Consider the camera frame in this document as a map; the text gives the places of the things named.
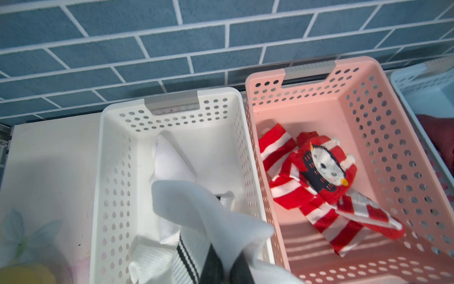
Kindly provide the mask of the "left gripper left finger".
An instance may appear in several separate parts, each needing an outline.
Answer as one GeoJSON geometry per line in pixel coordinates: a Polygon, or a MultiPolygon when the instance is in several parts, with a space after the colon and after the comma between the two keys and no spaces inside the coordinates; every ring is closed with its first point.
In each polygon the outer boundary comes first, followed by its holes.
{"type": "Polygon", "coordinates": [[[209,247],[198,284],[222,284],[224,271],[220,258],[213,245],[209,247]]]}

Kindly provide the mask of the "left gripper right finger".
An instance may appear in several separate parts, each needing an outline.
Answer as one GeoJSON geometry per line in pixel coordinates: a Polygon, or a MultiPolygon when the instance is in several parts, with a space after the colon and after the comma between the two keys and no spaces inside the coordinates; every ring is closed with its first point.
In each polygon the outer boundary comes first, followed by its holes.
{"type": "Polygon", "coordinates": [[[255,284],[244,252],[237,257],[230,271],[229,281],[231,284],[255,284]]]}

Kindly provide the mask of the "red white striped sock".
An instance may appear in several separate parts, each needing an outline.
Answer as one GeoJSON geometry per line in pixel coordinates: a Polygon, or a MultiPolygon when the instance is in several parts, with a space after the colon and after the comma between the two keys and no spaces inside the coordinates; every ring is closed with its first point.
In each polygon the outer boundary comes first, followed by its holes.
{"type": "Polygon", "coordinates": [[[337,255],[345,256],[370,231],[391,240],[405,235],[398,219],[352,186],[337,203],[325,202],[300,173],[303,165],[296,161],[300,149],[297,138],[281,124],[267,130],[258,142],[273,200],[287,210],[299,209],[337,255]]]}

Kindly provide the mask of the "purple striped sock front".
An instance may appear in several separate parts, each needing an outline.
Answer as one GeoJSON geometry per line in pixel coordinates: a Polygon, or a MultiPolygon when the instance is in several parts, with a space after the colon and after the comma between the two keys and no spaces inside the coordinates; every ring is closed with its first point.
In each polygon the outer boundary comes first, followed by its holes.
{"type": "Polygon", "coordinates": [[[417,118],[448,170],[454,175],[454,119],[423,114],[417,115],[417,118]]]}

